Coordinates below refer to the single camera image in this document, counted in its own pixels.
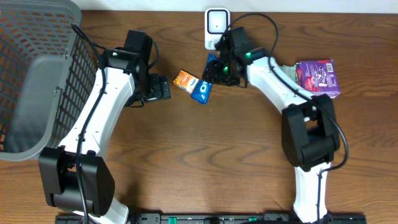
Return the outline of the blue Oreo cookie pack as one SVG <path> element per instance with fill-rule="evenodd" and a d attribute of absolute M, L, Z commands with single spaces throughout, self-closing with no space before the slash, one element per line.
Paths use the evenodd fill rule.
<path fill-rule="evenodd" d="M 208 58 L 207 58 L 207 61 L 206 61 L 205 69 L 203 71 L 203 75 L 207 71 L 207 68 L 208 68 L 210 62 L 212 62 L 214 60 L 218 61 L 218 58 L 216 57 L 216 55 L 215 54 L 208 54 Z M 211 83 L 208 83 L 208 82 L 204 81 L 204 79 L 201 79 L 201 80 L 198 81 L 196 87 L 194 88 L 194 90 L 192 91 L 190 96 L 195 101 L 205 105 L 208 102 L 208 99 L 209 99 L 209 96 L 210 96 L 210 92 L 211 92 L 211 88 L 212 88 L 212 84 Z"/>

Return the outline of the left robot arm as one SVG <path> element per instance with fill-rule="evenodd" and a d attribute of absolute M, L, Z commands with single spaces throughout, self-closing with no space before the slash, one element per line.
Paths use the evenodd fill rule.
<path fill-rule="evenodd" d="M 171 97 L 166 77 L 150 74 L 150 49 L 106 49 L 93 89 L 57 147 L 45 147 L 39 170 L 51 207 L 81 215 L 82 223 L 127 223 L 129 208 L 115 198 L 106 165 L 109 140 L 123 108 Z"/>

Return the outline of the teal wet wipes pack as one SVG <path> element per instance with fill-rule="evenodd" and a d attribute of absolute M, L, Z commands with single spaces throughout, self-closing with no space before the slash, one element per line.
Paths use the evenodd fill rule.
<path fill-rule="evenodd" d="M 288 65 L 283 65 L 281 66 L 281 69 L 296 83 L 299 83 L 299 77 L 297 75 L 297 65 L 294 66 L 288 66 Z"/>

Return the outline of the orange Kleenex tissue pack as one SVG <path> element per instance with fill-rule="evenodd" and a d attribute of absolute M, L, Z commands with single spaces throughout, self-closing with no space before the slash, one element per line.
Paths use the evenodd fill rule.
<path fill-rule="evenodd" d="M 192 74 L 181 70 L 179 71 L 176 78 L 173 80 L 175 86 L 185 90 L 188 93 L 192 93 L 199 82 L 199 78 Z"/>

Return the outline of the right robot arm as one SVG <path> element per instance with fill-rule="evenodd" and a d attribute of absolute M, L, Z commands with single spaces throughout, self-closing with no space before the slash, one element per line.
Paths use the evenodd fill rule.
<path fill-rule="evenodd" d="M 293 211 L 302 223 L 323 223 L 326 179 L 343 139 L 328 95 L 313 95 L 299 87 L 262 48 L 231 60 L 209 54 L 203 79 L 233 86 L 244 77 L 281 114 L 282 150 L 295 172 Z"/>

